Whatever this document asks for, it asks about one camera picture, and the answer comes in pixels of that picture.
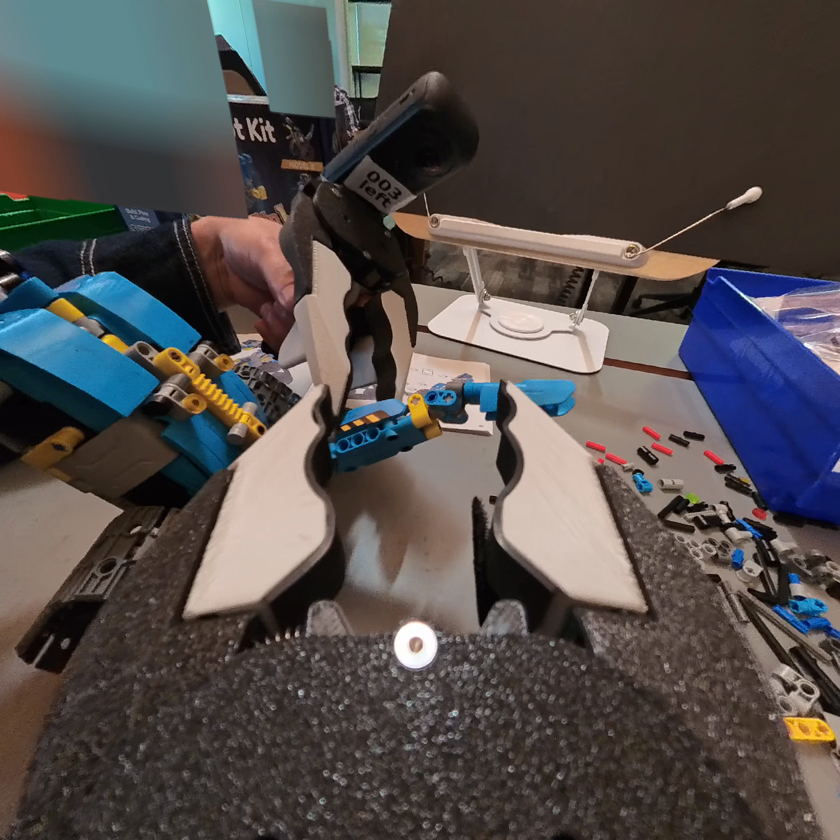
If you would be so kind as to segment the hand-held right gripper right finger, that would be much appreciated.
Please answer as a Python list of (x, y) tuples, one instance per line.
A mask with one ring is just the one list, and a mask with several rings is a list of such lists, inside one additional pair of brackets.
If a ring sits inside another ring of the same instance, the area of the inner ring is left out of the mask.
[(528, 625), (564, 625), (575, 608), (649, 613), (600, 466), (521, 385), (502, 381), (489, 527), (489, 591)]

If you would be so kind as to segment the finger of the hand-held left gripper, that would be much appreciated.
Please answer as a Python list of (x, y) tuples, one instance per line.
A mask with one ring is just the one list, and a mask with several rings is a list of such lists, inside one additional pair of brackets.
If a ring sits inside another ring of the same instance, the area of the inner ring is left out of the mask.
[(290, 369), (306, 361), (311, 382), (329, 388), (331, 411), (337, 417), (350, 386), (350, 325), (344, 305), (353, 282), (326, 245), (314, 241), (311, 257), (311, 291), (294, 309), (295, 323), (280, 347), (279, 364)]
[(388, 290), (354, 308), (354, 387), (374, 388), (377, 401), (402, 397), (414, 355), (417, 306)]

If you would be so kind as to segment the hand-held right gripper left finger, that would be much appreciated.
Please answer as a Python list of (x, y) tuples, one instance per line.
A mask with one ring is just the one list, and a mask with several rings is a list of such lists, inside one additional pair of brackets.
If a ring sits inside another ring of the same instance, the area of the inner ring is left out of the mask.
[(303, 624), (340, 591), (345, 559), (333, 503), (329, 388), (314, 385), (236, 461), (182, 616), (251, 614)]

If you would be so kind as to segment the blue brick robot arm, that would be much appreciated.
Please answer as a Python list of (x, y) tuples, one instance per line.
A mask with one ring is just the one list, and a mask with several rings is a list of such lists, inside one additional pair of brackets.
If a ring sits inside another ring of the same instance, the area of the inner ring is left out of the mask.
[(334, 470), (354, 472), (436, 439), (444, 424), (465, 424), (469, 406), (477, 406), (488, 422), (502, 422), (503, 427), (517, 409), (515, 396), (549, 417), (559, 417), (574, 406), (574, 392), (575, 383), (568, 380), (457, 379), (414, 392), (404, 401), (392, 398), (362, 406), (347, 412), (330, 438)]

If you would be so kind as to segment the person's left forearm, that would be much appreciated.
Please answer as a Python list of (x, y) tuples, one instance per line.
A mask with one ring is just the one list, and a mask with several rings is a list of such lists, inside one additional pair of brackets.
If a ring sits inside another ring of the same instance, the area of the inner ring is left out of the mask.
[(53, 288), (85, 275), (118, 273), (163, 302), (218, 350), (240, 351), (233, 324), (216, 304), (200, 267), (191, 225), (183, 218), (147, 231), (45, 241), (13, 253), (11, 260)]

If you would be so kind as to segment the grey desk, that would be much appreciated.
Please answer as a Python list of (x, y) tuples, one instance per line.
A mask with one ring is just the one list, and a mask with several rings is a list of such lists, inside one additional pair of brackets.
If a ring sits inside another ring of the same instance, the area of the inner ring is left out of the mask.
[[(569, 374), (576, 406), (562, 425), (627, 459), (641, 429), (701, 432), (707, 447), (738, 463), (693, 381), (677, 360), (685, 328), (603, 316), (612, 335), (597, 374)], [(445, 433), (418, 450), (330, 487), (348, 552), (338, 602), (356, 632), (419, 618), (451, 632), (476, 630), (469, 506), (500, 487), (498, 437)], [(2, 468), (2, 836), (14, 820), (42, 722), (61, 677), (14, 651), (78, 561), (119, 510), (26, 465)]]

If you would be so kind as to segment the person's left hand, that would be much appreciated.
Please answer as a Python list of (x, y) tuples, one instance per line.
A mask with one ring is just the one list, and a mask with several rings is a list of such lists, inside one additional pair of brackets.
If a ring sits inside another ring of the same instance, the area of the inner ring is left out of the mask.
[(201, 217), (191, 223), (198, 263), (220, 311), (241, 307), (273, 352), (294, 323), (295, 277), (283, 255), (281, 225), (263, 217)]

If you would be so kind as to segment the printed instruction booklet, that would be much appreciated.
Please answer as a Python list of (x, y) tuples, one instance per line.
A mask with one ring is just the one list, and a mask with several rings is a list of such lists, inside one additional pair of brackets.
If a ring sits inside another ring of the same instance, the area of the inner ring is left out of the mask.
[(349, 411), (333, 442), (342, 451), (361, 448), (410, 449), (444, 431), (489, 434), (477, 402), (467, 402), (471, 385), (490, 380), (483, 363), (445, 360), (415, 353), (402, 397), (377, 401), (374, 388), (352, 392)]

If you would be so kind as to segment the dark blue robot kit box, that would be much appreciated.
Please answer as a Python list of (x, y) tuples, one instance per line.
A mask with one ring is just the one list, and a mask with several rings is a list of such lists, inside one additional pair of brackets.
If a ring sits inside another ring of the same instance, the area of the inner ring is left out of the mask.
[(247, 213), (284, 224), (300, 190), (353, 138), (354, 113), (335, 99), (331, 118), (273, 112), (267, 97), (229, 94)]

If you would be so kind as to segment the white balance stand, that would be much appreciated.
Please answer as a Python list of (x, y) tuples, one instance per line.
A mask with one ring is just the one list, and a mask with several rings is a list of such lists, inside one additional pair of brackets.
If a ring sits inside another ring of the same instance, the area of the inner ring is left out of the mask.
[(592, 270), (592, 281), (603, 272), (632, 279), (682, 280), (714, 266), (716, 260), (669, 253), (663, 246), (714, 216), (757, 202), (762, 194), (761, 187), (752, 186), (724, 207), (649, 247), (619, 238), (549, 234), (440, 213), (394, 213), (392, 218), (404, 233), (456, 245), (465, 255), (473, 292), (433, 317), (428, 326), (433, 334), (562, 371), (593, 374), (604, 365), (609, 329), (586, 317), (592, 292), (584, 294), (582, 304), (571, 314), (492, 297), (480, 272), (478, 253), (491, 251), (580, 267)]

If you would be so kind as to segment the pile of small brick parts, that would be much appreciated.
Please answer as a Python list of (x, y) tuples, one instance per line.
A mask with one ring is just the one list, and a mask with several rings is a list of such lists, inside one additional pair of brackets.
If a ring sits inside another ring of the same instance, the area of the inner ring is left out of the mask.
[(588, 615), (596, 650), (613, 636), (620, 666), (667, 697), (698, 696), (700, 707), (754, 704), (759, 689), (785, 718), (838, 716), (835, 626), (791, 606), (808, 600), (805, 557), (777, 539), (768, 522), (737, 518), (753, 503), (708, 442), (650, 438), (625, 458), (587, 440), (621, 536), (650, 607), (637, 616)]

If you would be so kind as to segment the large blue brick robot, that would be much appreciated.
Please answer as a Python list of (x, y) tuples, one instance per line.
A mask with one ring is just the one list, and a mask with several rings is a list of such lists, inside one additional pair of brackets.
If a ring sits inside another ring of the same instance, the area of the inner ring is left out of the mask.
[[(180, 507), (268, 431), (238, 361), (113, 272), (2, 268), (1, 457), (105, 501)], [(267, 371), (256, 355), (257, 367)]]

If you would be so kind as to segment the blue plastic bin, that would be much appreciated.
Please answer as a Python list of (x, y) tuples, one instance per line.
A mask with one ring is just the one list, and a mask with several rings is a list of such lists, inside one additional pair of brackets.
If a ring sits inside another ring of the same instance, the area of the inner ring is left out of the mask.
[(679, 357), (770, 507), (837, 524), (838, 373), (758, 303), (832, 287), (709, 269)]

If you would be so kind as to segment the green plastic bin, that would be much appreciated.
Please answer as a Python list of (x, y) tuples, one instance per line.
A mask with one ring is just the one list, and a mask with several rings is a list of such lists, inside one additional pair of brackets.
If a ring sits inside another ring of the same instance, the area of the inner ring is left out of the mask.
[(79, 240), (127, 231), (114, 205), (1, 192), (1, 249), (16, 252), (48, 240)]

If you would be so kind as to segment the black backdrop board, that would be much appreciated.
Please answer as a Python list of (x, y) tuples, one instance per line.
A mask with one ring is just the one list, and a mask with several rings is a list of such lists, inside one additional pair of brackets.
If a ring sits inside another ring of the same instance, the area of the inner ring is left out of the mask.
[(378, 106), (430, 70), (479, 126), (433, 213), (838, 277), (838, 1), (393, 2)]

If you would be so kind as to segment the clear plastic bag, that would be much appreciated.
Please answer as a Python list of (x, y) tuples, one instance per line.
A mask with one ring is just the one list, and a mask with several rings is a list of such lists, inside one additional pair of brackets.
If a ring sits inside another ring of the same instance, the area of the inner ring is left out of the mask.
[(754, 297), (767, 316), (839, 373), (839, 283), (799, 286), (785, 294)]

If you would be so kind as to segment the dark grey brick frame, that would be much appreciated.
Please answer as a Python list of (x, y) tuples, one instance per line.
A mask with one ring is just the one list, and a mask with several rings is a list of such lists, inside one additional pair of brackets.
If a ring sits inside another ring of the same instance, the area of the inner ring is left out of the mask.
[(235, 364), (234, 372), (256, 397), (268, 427), (277, 423), (301, 399), (287, 384), (264, 367), (240, 360)]
[(126, 574), (179, 512), (131, 507), (113, 519), (21, 637), (17, 656), (27, 665), (60, 674)]

